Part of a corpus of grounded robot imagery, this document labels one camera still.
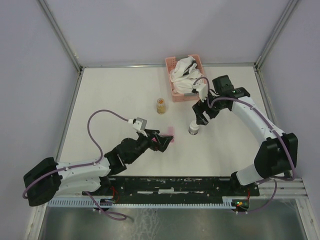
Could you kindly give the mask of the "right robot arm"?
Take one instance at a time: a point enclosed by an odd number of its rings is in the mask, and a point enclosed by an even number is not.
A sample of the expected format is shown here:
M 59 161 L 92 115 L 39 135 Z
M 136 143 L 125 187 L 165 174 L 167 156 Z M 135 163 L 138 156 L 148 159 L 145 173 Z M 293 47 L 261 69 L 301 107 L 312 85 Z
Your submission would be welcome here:
M 285 133 L 269 120 L 257 107 L 250 93 L 244 87 L 235 88 L 228 75 L 212 80 L 202 76 L 192 84 L 192 92 L 199 100 L 192 106 L 195 120 L 188 132 L 196 135 L 200 126 L 228 109 L 251 131 L 260 144 L 251 165 L 231 174 L 229 189 L 236 196 L 247 191 L 248 185 L 262 184 L 269 179 L 292 181 L 297 166 L 298 138 L 294 133 Z

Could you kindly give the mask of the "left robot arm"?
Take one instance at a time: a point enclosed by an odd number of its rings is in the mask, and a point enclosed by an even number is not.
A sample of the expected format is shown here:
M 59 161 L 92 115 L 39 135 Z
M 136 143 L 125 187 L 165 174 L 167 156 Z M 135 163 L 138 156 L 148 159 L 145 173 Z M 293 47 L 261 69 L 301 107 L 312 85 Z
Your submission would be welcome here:
M 23 199 L 28 200 L 29 206 L 36 207 L 58 195 L 95 191 L 99 195 L 106 195 L 111 189 L 111 183 L 104 178 L 125 171 L 127 165 L 148 149 L 163 153 L 174 138 L 173 135 L 163 135 L 151 129 L 137 135 L 137 139 L 123 139 L 98 159 L 77 163 L 58 163 L 53 157 L 43 159 L 23 176 Z

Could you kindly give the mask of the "pink pill organizer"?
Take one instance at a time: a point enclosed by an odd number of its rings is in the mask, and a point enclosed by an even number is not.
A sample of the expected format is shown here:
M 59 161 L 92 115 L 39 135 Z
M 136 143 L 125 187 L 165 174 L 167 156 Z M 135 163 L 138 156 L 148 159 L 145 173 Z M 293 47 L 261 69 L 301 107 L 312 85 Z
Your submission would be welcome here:
M 159 130 L 158 134 L 164 137 L 167 143 L 171 144 L 175 141 L 175 129 L 173 126 L 168 126 L 166 129 Z

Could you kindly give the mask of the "white vitamin bottle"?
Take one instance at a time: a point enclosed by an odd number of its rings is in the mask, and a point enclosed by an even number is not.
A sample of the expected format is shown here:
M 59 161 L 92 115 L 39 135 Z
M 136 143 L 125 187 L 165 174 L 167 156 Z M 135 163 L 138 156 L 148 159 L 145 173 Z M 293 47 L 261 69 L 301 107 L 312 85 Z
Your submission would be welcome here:
M 197 121 L 193 120 L 188 127 L 188 132 L 189 134 L 194 136 L 198 134 L 199 129 L 200 129 L 200 126 L 197 124 Z

